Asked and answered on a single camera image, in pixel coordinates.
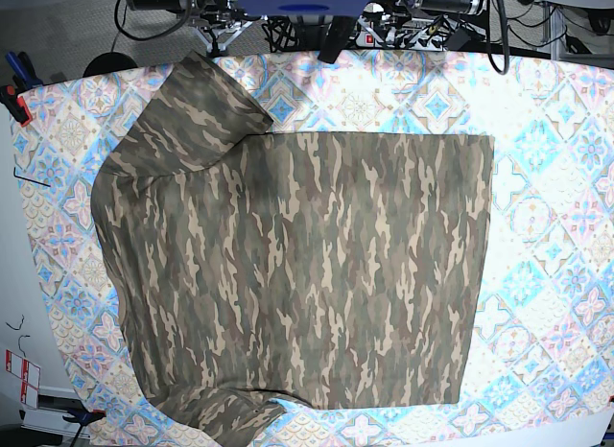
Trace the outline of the black orange clamp upper left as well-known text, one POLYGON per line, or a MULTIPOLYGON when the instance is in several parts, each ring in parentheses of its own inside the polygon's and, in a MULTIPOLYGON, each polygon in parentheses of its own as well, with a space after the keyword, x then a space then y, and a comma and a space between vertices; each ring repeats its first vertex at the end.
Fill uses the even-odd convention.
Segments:
POLYGON ((32 121, 32 114, 21 94, 35 86, 35 71, 25 52, 8 52, 5 58, 13 70, 14 85, 1 86, 1 104, 21 127, 25 127, 32 121))

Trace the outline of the patterned tablecloth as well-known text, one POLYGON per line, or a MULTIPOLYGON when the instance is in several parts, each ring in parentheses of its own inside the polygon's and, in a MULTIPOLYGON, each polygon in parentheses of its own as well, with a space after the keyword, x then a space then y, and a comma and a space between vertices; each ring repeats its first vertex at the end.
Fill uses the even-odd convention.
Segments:
MULTIPOLYGON (((598 443, 613 393, 613 74, 515 58, 499 76, 480 54, 347 51, 224 58, 221 68, 276 131, 489 134, 496 139, 488 253, 470 357, 454 406, 313 412, 289 407, 260 446, 401 446, 553 424, 598 443)), ((27 93, 12 158, 39 297, 72 394, 106 417, 102 445, 206 446, 147 403, 126 357, 117 297, 88 211, 106 156, 170 67, 27 93)))

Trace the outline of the red white label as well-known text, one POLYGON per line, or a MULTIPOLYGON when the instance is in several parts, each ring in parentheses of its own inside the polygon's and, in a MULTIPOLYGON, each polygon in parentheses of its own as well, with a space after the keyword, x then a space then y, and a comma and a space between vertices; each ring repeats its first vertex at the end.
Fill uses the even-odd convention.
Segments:
POLYGON ((41 368, 9 349, 1 352, 1 392, 22 405, 38 407, 41 368))

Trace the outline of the black clamp lower left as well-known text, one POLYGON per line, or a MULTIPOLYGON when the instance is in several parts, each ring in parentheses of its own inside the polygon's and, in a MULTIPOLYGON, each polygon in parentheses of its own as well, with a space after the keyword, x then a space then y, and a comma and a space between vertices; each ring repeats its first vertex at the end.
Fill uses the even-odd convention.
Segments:
POLYGON ((94 410, 92 412, 86 409, 69 409, 67 414, 62 417, 62 419, 71 424, 77 424, 79 426, 78 430, 74 434, 70 447, 74 447, 77 439, 80 437, 84 428, 89 426, 90 424, 100 421, 106 417, 105 411, 94 410))

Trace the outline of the white power strip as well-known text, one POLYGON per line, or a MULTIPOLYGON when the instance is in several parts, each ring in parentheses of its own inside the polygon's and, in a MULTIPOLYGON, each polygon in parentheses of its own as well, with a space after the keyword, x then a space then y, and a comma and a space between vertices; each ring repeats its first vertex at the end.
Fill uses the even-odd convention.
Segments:
POLYGON ((358 49, 445 51, 450 33, 438 27, 401 28, 361 26, 350 43, 358 49))

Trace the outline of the camouflage T-shirt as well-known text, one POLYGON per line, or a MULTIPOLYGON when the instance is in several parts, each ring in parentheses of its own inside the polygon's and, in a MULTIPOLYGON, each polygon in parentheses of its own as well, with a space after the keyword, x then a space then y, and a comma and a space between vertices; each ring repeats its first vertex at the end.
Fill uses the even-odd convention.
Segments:
POLYGON ((92 218, 148 402, 223 446, 251 443, 282 400, 457 403, 493 138, 271 127, 191 54, 95 178, 92 218))

